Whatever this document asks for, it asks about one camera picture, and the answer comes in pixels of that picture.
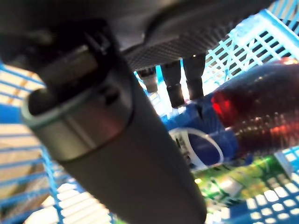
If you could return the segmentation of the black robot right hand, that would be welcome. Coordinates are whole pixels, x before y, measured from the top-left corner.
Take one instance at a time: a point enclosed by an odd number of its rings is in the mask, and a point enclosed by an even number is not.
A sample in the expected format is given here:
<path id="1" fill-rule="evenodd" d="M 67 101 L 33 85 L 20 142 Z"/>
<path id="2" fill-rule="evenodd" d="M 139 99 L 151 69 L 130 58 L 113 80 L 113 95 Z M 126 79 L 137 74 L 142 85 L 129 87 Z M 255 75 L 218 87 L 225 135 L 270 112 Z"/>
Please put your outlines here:
<path id="1" fill-rule="evenodd" d="M 23 123 L 130 224 L 202 224 L 206 205 L 134 71 L 206 52 L 269 0 L 3 0 L 0 57 L 45 84 Z"/>

